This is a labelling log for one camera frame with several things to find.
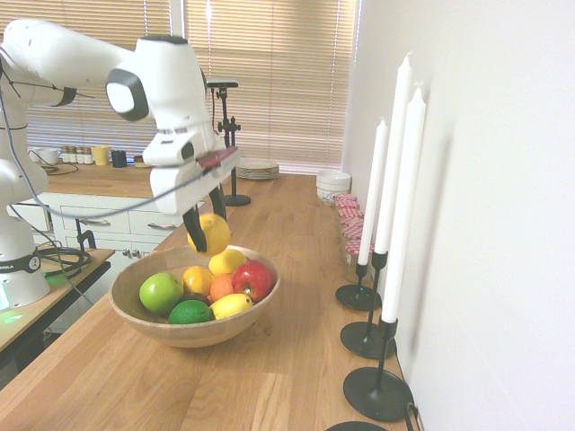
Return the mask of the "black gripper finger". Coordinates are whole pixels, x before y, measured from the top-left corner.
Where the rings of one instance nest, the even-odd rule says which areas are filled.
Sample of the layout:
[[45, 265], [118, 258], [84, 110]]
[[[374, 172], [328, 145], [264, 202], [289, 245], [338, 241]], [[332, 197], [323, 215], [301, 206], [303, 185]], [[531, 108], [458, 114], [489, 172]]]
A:
[[213, 213], [226, 220], [226, 201], [223, 186], [221, 184], [217, 185], [209, 192], [208, 196], [212, 204]]
[[190, 237], [191, 244], [198, 252], [208, 251], [208, 242], [204, 234], [199, 219], [199, 210], [197, 206], [192, 207], [182, 216], [186, 231]]

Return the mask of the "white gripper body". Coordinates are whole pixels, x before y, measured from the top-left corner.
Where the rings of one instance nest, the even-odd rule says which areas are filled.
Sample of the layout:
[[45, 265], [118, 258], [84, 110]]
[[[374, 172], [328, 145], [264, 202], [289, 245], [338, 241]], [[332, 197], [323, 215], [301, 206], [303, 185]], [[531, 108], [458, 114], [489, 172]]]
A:
[[143, 152], [151, 165], [150, 185], [158, 209], [182, 216], [238, 164], [238, 151], [225, 146], [209, 124], [158, 132]]

